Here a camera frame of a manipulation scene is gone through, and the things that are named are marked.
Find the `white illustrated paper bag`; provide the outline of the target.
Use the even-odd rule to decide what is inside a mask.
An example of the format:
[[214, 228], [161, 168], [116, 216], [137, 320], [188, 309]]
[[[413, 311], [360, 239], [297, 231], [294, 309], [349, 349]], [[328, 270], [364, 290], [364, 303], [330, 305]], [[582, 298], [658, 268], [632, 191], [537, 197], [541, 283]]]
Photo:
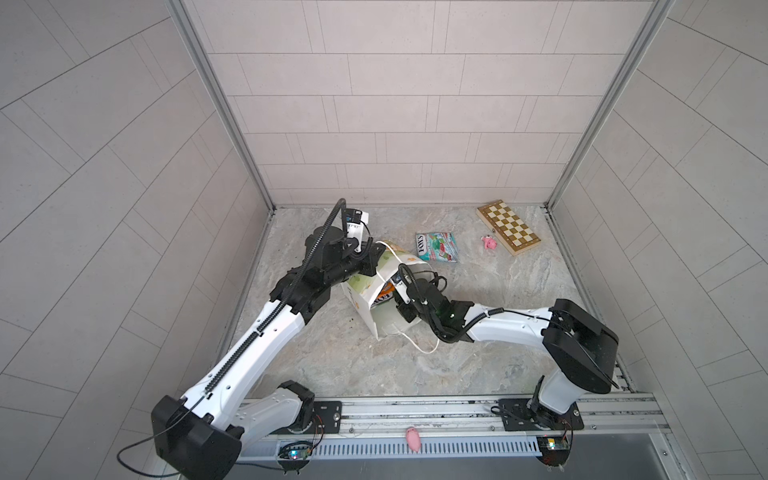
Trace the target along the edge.
[[[400, 316], [396, 310], [395, 293], [398, 285], [403, 283], [398, 273], [398, 266], [401, 263], [408, 265], [414, 274], [426, 275], [429, 279], [436, 274], [436, 271], [427, 262], [400, 247], [384, 241], [378, 242], [382, 243], [386, 250], [379, 260], [377, 275], [367, 277], [356, 274], [341, 284], [342, 291], [376, 340], [395, 334], [401, 335], [420, 353], [431, 355], [437, 350], [439, 342], [436, 342], [431, 350], [424, 350], [406, 334], [407, 330], [421, 320], [416, 318], [414, 321], [405, 321]], [[388, 281], [395, 286], [393, 298], [375, 304], [379, 292]]]

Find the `teal Fox's candy bag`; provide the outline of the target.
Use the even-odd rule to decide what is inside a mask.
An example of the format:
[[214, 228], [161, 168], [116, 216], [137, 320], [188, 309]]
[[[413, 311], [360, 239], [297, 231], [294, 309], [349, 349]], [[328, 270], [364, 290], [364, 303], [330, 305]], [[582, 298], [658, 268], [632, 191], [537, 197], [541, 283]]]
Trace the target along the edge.
[[458, 261], [458, 248], [451, 232], [417, 233], [417, 256], [424, 261]]

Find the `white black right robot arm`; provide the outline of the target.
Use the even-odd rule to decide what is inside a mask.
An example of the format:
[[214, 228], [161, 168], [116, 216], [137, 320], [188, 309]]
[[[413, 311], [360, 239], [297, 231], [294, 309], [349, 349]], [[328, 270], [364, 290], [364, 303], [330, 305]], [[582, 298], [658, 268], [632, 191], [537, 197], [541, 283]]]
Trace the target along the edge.
[[512, 423], [564, 432], [582, 429], [578, 399], [618, 387], [613, 380], [618, 335], [571, 300], [558, 299], [548, 309], [490, 308], [450, 300], [435, 280], [423, 278], [396, 283], [394, 299], [406, 321], [423, 320], [443, 343], [505, 342], [549, 354], [556, 368], [541, 377], [525, 404], [502, 400], [494, 407]]

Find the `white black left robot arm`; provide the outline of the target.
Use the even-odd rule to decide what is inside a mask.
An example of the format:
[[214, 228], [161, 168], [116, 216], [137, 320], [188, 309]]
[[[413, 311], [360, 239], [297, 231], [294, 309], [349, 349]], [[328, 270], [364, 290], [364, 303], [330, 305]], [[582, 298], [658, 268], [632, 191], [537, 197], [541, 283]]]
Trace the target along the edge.
[[245, 398], [269, 364], [329, 300], [333, 286], [356, 274], [373, 277], [385, 252], [369, 240], [361, 251], [337, 227], [317, 228], [306, 257], [270, 294], [249, 330], [181, 398], [163, 397], [151, 412], [156, 454], [186, 479], [223, 479], [244, 446], [275, 431], [316, 433], [315, 396], [287, 381], [252, 403]]

